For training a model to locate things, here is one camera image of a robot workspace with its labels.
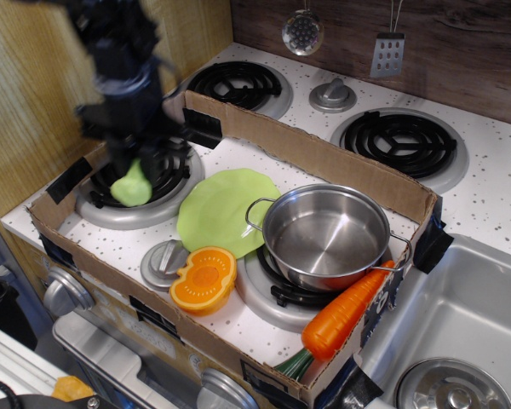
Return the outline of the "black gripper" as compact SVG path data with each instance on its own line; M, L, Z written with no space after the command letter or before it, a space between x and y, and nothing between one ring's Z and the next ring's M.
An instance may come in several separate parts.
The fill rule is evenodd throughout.
M112 168L124 177L136 159L135 138L183 136L187 127L163 109L164 95L157 70L142 70L127 79L95 77L100 103L79 105L75 113L83 135L106 141ZM163 148L145 143L138 152L141 169L153 187L167 179L168 159Z

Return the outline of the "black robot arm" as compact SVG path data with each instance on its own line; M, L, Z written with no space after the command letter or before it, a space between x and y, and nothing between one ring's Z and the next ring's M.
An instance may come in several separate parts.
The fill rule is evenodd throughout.
M168 138L180 127L164 114L159 68L181 81L175 65L154 53L157 26L137 1L62 1L74 32L92 58L100 103L80 105L83 135L105 141L118 176L134 159L151 184L164 172Z

